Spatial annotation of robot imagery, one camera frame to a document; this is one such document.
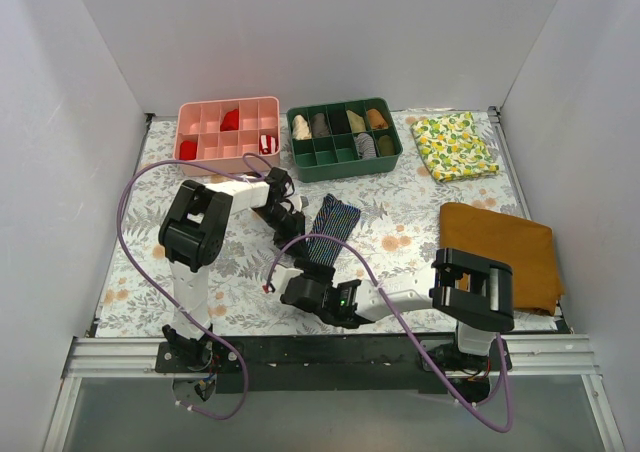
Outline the navy striped underwear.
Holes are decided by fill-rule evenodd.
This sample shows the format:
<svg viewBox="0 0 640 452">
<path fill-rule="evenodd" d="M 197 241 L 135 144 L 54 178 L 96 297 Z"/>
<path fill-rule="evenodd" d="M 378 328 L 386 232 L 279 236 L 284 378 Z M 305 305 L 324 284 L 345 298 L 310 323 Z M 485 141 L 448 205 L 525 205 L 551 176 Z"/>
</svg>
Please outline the navy striped underwear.
<svg viewBox="0 0 640 452">
<path fill-rule="evenodd" d="M 333 267 L 360 217 L 358 208 L 327 194 L 311 227 L 316 237 L 306 240 L 307 255 L 302 260 Z"/>
</svg>

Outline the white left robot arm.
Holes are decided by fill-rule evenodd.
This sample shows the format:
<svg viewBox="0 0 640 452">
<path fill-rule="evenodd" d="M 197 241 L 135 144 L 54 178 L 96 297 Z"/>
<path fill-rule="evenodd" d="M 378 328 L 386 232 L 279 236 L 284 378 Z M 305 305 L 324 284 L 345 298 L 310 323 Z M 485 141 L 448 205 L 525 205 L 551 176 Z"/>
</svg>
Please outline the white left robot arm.
<svg viewBox="0 0 640 452">
<path fill-rule="evenodd" d="M 210 329 L 208 280 L 218 257 L 231 215 L 253 210 L 274 231 L 273 242 L 283 248 L 305 232 L 302 202 L 294 197 L 289 174 L 274 167 L 261 180 L 244 177 L 206 186 L 184 181 L 160 227 L 178 309 L 162 329 L 172 355 L 188 370 L 200 372 L 213 362 L 206 342 Z"/>
</svg>

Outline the grey striped rolled underwear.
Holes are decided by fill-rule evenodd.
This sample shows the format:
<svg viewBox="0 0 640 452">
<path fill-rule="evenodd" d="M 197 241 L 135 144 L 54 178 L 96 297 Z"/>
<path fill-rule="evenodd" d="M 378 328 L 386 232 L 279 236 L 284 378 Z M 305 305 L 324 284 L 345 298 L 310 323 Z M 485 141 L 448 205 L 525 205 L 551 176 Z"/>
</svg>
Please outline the grey striped rolled underwear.
<svg viewBox="0 0 640 452">
<path fill-rule="evenodd" d="M 360 159 L 369 160 L 377 157 L 374 139 L 366 132 L 355 135 L 354 142 Z"/>
</svg>

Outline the olive green rolled underwear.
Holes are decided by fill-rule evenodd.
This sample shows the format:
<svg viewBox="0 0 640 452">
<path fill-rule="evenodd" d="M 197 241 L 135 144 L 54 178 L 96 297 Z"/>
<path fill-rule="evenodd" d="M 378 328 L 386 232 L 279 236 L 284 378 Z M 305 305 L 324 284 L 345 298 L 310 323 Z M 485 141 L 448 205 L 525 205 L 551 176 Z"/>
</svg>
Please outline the olive green rolled underwear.
<svg viewBox="0 0 640 452">
<path fill-rule="evenodd" d="M 388 157 L 396 154 L 394 141 L 389 135 L 381 136 L 377 143 L 381 157 Z"/>
</svg>

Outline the orange brown rolled underwear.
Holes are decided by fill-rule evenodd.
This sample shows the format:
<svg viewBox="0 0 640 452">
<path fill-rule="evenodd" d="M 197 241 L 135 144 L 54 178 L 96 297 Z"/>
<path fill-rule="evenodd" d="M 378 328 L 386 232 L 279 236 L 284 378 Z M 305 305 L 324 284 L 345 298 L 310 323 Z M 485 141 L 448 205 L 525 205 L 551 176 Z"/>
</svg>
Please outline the orange brown rolled underwear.
<svg viewBox="0 0 640 452">
<path fill-rule="evenodd" d="M 366 115 L 372 130 L 384 130 L 389 128 L 388 121 L 378 109 L 368 109 L 366 111 Z"/>
</svg>

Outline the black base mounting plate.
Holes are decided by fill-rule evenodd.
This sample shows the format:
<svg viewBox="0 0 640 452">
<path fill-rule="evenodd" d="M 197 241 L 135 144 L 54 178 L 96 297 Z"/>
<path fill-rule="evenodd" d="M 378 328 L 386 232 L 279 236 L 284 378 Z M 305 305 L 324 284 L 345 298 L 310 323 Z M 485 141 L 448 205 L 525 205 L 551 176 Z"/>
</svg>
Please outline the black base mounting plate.
<svg viewBox="0 0 640 452">
<path fill-rule="evenodd" d="M 504 353 L 494 340 L 489 359 L 471 357 L 455 365 L 453 333 L 417 334 L 421 346 L 438 367 L 460 381 L 481 370 L 500 371 L 501 358 L 511 370 L 506 341 Z M 401 390 L 447 393 L 435 373 L 404 334 L 347 334 L 298 336 L 228 336 L 225 338 L 243 356 L 248 366 L 249 391 L 369 391 Z M 238 359 L 232 359 L 224 345 L 214 342 L 213 367 L 186 365 L 167 341 L 158 347 L 155 372 L 193 374 L 204 378 L 216 374 L 216 392 L 240 393 L 243 375 Z"/>
</svg>

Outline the red white striped sock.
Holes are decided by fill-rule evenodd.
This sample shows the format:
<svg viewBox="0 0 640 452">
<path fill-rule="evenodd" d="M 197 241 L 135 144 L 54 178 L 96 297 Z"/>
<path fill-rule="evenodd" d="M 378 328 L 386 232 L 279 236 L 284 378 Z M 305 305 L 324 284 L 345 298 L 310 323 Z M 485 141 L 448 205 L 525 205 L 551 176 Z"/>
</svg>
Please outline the red white striped sock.
<svg viewBox="0 0 640 452">
<path fill-rule="evenodd" d="M 269 134 L 259 136 L 259 151 L 261 155 L 273 155 L 278 151 L 278 138 Z"/>
</svg>

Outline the green divided organizer box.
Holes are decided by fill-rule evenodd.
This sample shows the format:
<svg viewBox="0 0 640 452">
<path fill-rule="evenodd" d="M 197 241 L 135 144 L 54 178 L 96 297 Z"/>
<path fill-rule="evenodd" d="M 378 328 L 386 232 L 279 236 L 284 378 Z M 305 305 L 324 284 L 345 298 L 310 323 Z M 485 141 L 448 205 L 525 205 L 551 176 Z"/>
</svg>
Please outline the green divided organizer box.
<svg viewBox="0 0 640 452">
<path fill-rule="evenodd" d="M 372 130 L 367 120 L 368 109 L 378 109 L 389 123 L 389 128 L 384 130 Z M 333 135 L 331 132 L 328 113 L 333 110 L 352 110 L 361 115 L 367 126 L 366 133 L 375 142 L 377 157 L 369 160 L 359 158 L 354 136 L 357 134 Z M 356 176 L 388 173 L 395 169 L 399 157 L 403 153 L 403 146 L 395 127 L 391 111 L 385 99 L 372 97 L 346 102 L 326 103 L 309 106 L 294 107 L 287 111 L 286 120 L 290 129 L 293 129 L 293 119 L 301 114 L 310 125 L 311 117 L 316 113 L 323 113 L 326 117 L 331 135 L 324 138 L 311 138 L 310 140 L 297 141 L 292 137 L 292 160 L 297 169 L 298 179 L 304 183 L 313 183 L 326 180 L 344 179 Z M 378 149 L 378 139 L 383 135 L 389 135 L 395 145 L 396 154 L 381 157 Z"/>
</svg>

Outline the pink divided organizer box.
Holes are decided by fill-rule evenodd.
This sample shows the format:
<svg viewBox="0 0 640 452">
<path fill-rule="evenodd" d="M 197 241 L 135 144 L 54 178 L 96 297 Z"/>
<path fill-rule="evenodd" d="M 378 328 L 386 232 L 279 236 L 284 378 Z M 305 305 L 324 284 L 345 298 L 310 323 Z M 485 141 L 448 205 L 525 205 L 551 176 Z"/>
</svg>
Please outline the pink divided organizer box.
<svg viewBox="0 0 640 452">
<path fill-rule="evenodd" d="M 227 112 L 239 109 L 237 131 L 221 131 L 220 123 Z M 278 151 L 261 155 L 259 136 L 278 138 Z M 279 100 L 273 96 L 238 98 L 185 103 L 178 113 L 173 158 L 178 159 L 180 144 L 197 142 L 197 158 L 183 161 L 182 172 L 190 177 L 204 176 L 210 168 L 228 173 L 260 172 L 280 164 Z"/>
</svg>

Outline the red rolled sock top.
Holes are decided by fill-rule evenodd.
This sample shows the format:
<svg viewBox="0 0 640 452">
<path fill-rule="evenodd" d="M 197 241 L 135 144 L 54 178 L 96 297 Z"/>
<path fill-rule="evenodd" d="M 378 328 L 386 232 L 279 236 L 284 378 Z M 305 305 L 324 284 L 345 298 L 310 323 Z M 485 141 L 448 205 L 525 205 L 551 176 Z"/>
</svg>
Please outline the red rolled sock top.
<svg viewBox="0 0 640 452">
<path fill-rule="evenodd" d="M 221 131 L 237 131 L 239 129 L 240 122 L 240 114 L 239 109 L 230 110 L 225 114 L 221 123 L 220 130 Z"/>
</svg>

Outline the red rolled sock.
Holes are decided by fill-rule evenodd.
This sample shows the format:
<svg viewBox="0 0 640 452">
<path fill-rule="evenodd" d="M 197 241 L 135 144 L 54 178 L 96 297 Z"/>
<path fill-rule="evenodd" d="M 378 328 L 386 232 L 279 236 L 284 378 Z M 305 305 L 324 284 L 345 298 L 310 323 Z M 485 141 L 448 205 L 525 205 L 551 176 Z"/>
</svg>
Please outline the red rolled sock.
<svg viewBox="0 0 640 452">
<path fill-rule="evenodd" d="M 220 130 L 221 131 L 237 131 L 239 129 L 240 122 L 240 114 L 239 109 L 230 110 L 225 114 L 221 123 Z"/>
<path fill-rule="evenodd" d="M 197 158 L 197 142 L 185 140 L 180 144 L 178 150 L 178 159 L 183 161 L 192 161 Z"/>
</svg>

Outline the red rolled sock bottom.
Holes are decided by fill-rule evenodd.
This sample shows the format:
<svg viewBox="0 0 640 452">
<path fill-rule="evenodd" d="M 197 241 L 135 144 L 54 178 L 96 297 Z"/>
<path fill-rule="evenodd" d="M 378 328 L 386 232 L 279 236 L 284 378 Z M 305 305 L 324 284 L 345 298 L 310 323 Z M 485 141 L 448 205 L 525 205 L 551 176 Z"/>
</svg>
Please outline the red rolled sock bottom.
<svg viewBox="0 0 640 452">
<path fill-rule="evenodd" d="M 183 161 L 192 161 L 197 158 L 197 142 L 185 140 L 180 144 L 178 150 L 178 159 Z"/>
</svg>

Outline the lemon print folded cloth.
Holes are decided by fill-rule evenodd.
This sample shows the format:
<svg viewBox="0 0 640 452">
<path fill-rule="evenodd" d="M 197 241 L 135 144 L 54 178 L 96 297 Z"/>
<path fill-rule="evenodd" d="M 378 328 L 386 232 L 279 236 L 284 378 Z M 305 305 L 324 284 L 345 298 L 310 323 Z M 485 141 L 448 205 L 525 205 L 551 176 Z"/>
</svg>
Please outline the lemon print folded cloth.
<svg viewBox="0 0 640 452">
<path fill-rule="evenodd" d="M 437 182 L 497 175 L 498 163 L 476 132 L 471 112 L 417 120 L 410 131 L 419 156 Z"/>
</svg>

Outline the mustard brown folded cloth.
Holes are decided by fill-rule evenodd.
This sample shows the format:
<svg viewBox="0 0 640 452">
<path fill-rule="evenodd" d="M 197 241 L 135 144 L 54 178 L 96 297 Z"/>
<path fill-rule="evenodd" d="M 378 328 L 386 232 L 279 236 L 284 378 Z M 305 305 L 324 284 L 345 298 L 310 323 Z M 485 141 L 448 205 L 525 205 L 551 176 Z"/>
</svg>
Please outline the mustard brown folded cloth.
<svg viewBox="0 0 640 452">
<path fill-rule="evenodd" d="M 514 308 L 553 316 L 564 294 L 552 229 L 536 222 L 445 203 L 439 211 L 439 244 L 508 264 Z"/>
</svg>

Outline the aluminium frame rail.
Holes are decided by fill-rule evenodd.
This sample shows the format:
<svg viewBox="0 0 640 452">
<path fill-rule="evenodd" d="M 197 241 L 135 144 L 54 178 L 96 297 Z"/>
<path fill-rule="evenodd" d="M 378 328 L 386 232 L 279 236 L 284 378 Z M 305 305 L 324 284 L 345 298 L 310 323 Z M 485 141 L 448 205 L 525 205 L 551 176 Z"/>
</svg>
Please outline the aluminium frame rail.
<svg viewBox="0 0 640 452">
<path fill-rule="evenodd" d="M 510 375 L 570 376 L 583 380 L 589 403 L 604 448 L 622 451 L 624 444 L 608 403 L 600 366 L 589 337 L 583 334 L 516 334 L 508 335 L 505 352 L 511 358 Z M 192 378 L 183 372 L 158 372 L 156 363 L 165 357 L 158 353 L 158 338 L 95 339 L 72 342 L 63 368 L 58 401 L 74 399 L 83 378 Z"/>
</svg>

